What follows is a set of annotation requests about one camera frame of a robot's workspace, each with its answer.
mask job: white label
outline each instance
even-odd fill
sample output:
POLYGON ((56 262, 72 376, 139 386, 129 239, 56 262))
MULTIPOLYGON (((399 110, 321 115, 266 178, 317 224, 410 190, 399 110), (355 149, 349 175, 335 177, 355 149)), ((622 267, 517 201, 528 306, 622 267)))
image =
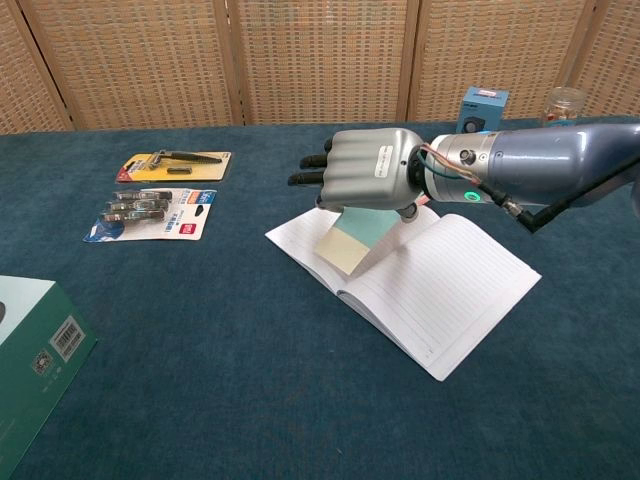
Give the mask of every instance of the white label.
POLYGON ((73 352, 82 343, 85 335, 76 319, 71 315, 62 323, 60 328, 53 334, 49 344, 62 357, 65 363, 69 361, 73 352))
POLYGON ((392 153, 393 145, 384 145, 380 147, 380 150, 378 151, 378 163, 376 163, 375 173, 377 178, 387 178, 392 153))

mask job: green box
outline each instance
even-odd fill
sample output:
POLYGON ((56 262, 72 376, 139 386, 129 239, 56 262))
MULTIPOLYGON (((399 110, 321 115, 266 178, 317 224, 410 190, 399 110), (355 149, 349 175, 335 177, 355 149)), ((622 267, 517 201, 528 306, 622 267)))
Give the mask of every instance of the green box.
POLYGON ((0 276, 0 479, 9 478, 95 343, 57 283, 0 276))

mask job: barcode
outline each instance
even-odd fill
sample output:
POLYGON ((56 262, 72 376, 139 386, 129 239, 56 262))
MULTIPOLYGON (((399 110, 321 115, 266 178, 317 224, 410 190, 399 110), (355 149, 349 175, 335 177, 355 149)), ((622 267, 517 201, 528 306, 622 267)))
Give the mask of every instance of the barcode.
POLYGON ((65 362, 68 362, 73 352, 76 351, 80 342, 84 339, 84 332, 71 315, 58 328, 49 343, 65 362))

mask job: notebook page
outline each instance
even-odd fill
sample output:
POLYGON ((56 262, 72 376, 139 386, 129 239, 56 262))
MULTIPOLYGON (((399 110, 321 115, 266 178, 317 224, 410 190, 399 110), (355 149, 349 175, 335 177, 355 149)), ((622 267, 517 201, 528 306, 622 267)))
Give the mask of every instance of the notebook page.
POLYGON ((314 208, 266 233, 269 240, 334 294, 345 285, 347 277, 313 253, 313 249, 339 216, 339 213, 314 208))
POLYGON ((338 219, 338 213, 314 208, 293 220, 267 232, 266 237, 287 255, 302 265, 320 283, 334 294, 343 288, 350 278, 355 278, 389 255, 396 247, 423 233, 440 217, 427 207, 419 207, 418 216, 411 223, 398 222, 362 262, 347 276, 314 253, 318 241, 338 219))
POLYGON ((444 380, 539 278, 472 222, 447 215, 345 291, 444 380))

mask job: wicker panel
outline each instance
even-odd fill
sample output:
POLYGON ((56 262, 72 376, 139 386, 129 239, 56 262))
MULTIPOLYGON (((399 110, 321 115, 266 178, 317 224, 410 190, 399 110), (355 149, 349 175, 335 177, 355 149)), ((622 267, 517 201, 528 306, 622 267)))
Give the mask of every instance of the wicker panel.
POLYGON ((640 1, 612 0, 576 86, 587 115, 640 114, 640 1))
POLYGON ((0 134, 68 130, 68 120, 56 108, 4 1, 0 1, 0 44, 0 134))
POLYGON ((407 0, 229 6, 249 122, 395 120, 407 0))
POLYGON ((214 1, 21 2, 81 126, 232 123, 214 1))
POLYGON ((426 2, 409 119, 453 120, 470 86, 509 90, 505 117, 538 117, 584 1, 426 2))

